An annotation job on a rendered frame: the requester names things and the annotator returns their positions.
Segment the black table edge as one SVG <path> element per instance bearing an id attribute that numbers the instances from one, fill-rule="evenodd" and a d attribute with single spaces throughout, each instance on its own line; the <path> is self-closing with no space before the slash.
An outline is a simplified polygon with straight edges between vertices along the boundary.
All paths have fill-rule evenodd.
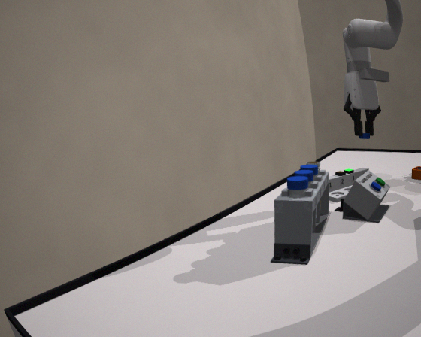
<path id="1" fill-rule="evenodd" d="M 337 150 L 345 150 L 345 151 L 376 151 L 376 152 L 404 152 L 404 153 L 421 153 L 421 150 L 387 150 L 387 149 L 357 149 L 357 148 L 336 148 L 333 151 L 327 153 L 326 155 L 320 157 L 319 159 L 315 160 L 314 162 L 320 162 L 323 159 L 325 159 L 326 157 L 332 155 L 334 152 L 336 152 Z M 143 250 L 140 250 L 136 253 L 133 253 L 127 257 L 122 258 L 121 260 L 117 260 L 114 263 L 111 263 L 109 265 L 106 265 L 100 269 L 97 269 L 93 272 L 90 272 L 86 275 L 83 275 L 79 278 L 76 278 L 72 281 L 69 281 L 65 284 L 62 284 L 58 287 L 55 287 L 51 290 L 48 290 L 44 293 L 41 293 L 37 296 L 34 296 L 30 299 L 27 299 L 23 302 L 20 302 L 16 305 L 12 305 L 9 308 L 4 309 L 5 314 L 8 318 L 8 320 L 13 324 L 13 326 L 16 328 L 16 330 L 19 332 L 19 334 L 22 337 L 31 337 L 29 335 L 29 333 L 24 329 L 24 327 L 20 324 L 20 322 L 15 318 L 16 315 L 23 313 L 24 311 L 28 311 L 31 308 L 34 308 L 38 305 L 41 305 L 45 302 L 50 301 L 51 299 L 55 299 L 58 296 L 61 296 L 65 293 L 68 293 L 72 290 L 77 289 L 78 287 L 82 287 L 85 284 L 88 284 L 92 281 L 95 281 L 101 277 L 104 277 L 105 275 L 108 275 L 112 272 L 115 272 L 118 269 L 121 269 L 131 263 L 134 263 L 142 258 L 145 258 L 155 252 L 157 252 L 158 250 L 161 250 L 203 228 L 205 228 L 206 226 L 211 225 L 212 223 L 217 222 L 218 220 L 228 216 L 229 214 L 237 211 L 240 208 L 243 208 L 245 205 L 250 204 L 251 202 L 257 200 L 258 198 L 264 196 L 265 194 L 271 192 L 272 190 L 276 189 L 277 187 L 279 187 L 280 185 L 284 184 L 287 182 L 287 178 L 289 177 L 294 177 L 294 173 L 292 173 L 291 175 L 287 176 L 286 178 L 278 181 L 275 184 L 272 184 L 271 186 L 265 188 L 264 190 L 254 194 L 253 196 L 239 202 L 236 205 L 233 205 L 230 208 L 227 208 L 224 211 L 221 211 L 218 214 L 215 214 L 212 217 L 209 217 L 206 220 L 203 220 L 200 223 L 197 223 L 194 226 L 191 226 L 188 229 L 185 229 L 173 236 L 170 236 L 162 241 L 159 241 L 149 247 L 144 248 Z"/>

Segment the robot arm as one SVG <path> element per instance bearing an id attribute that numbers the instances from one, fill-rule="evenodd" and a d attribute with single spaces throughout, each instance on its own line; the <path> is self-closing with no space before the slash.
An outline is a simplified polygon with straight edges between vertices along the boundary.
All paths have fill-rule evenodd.
<path id="1" fill-rule="evenodd" d="M 359 71 L 359 79 L 389 82 L 389 72 L 371 67 L 370 48 L 388 50 L 395 46 L 403 24 L 400 0 L 385 0 L 384 22 L 354 19 L 343 30 L 347 72 Z"/>

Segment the grey button panel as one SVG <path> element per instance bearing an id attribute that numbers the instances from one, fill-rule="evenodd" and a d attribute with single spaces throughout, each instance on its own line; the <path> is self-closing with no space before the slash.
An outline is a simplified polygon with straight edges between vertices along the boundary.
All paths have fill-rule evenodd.
<path id="1" fill-rule="evenodd" d="M 390 185 L 367 170 L 354 181 L 335 211 L 343 212 L 343 219 L 379 223 L 389 208 L 389 205 L 380 204 L 389 188 Z"/>

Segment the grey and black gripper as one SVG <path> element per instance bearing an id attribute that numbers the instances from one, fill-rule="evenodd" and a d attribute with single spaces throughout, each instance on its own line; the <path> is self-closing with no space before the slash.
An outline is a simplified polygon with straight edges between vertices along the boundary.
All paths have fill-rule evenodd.
<path id="1" fill-rule="evenodd" d="M 354 121 L 355 135 L 363 135 L 361 110 L 365 110 L 367 119 L 365 133 L 374 135 L 373 121 L 381 112 L 376 81 L 359 79 L 359 71 L 347 72 L 344 79 L 344 103 L 344 110 Z"/>

